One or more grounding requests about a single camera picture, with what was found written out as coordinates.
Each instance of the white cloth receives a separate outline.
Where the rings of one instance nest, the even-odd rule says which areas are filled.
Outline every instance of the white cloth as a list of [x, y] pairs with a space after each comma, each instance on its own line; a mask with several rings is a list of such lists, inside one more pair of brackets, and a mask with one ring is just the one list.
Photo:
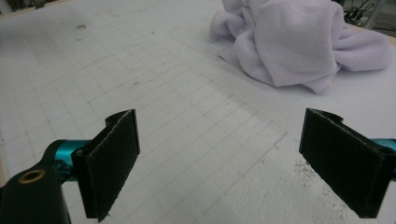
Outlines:
[[388, 39], [344, 22], [331, 0], [222, 0], [226, 11], [210, 25], [211, 41], [235, 37], [219, 56], [251, 77], [274, 86], [303, 84], [323, 92], [343, 67], [385, 69], [391, 63]]

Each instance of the table surface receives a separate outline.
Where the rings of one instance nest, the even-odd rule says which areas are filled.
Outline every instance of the table surface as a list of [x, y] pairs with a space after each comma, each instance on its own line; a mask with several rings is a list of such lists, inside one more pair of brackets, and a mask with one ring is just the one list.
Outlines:
[[[0, 134], [7, 174], [56, 139], [91, 139], [135, 108], [142, 153], [105, 223], [394, 223], [391, 183], [359, 219], [298, 152], [307, 107], [367, 137], [396, 138], [396, 48], [375, 72], [341, 71], [330, 90], [274, 88], [208, 42], [220, 0], [87, 0], [0, 21]], [[65, 183], [73, 223], [86, 219]]]

